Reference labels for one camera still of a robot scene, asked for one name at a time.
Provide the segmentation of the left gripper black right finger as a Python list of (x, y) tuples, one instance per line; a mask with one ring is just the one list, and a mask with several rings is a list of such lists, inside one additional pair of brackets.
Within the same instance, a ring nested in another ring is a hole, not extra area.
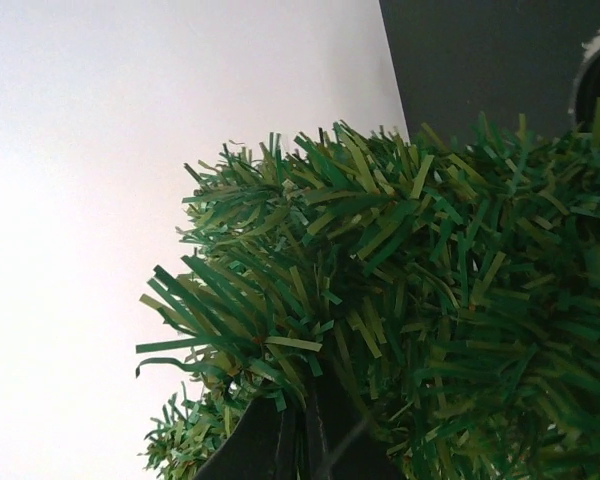
[(354, 409), (334, 368), (324, 363), (311, 379), (307, 399), (310, 477), (334, 480), (402, 480), (400, 472), (372, 438)]

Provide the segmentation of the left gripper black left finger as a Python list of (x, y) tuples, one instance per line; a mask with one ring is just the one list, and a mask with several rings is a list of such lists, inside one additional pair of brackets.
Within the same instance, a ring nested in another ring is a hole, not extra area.
[(272, 399), (250, 402), (235, 430), (206, 461), (196, 480), (295, 478), (297, 410), (278, 411)]

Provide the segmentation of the small green christmas tree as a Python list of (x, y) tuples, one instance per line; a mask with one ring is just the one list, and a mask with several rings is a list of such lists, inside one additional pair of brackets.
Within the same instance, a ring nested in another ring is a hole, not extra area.
[(148, 468), (195, 479), (264, 397), (297, 410), (312, 479), (328, 363), (403, 479), (600, 479), (600, 100), (554, 139), (337, 123), (296, 145), (189, 168), (193, 252), (142, 297), (178, 336), (137, 352), (204, 391), (163, 406)]

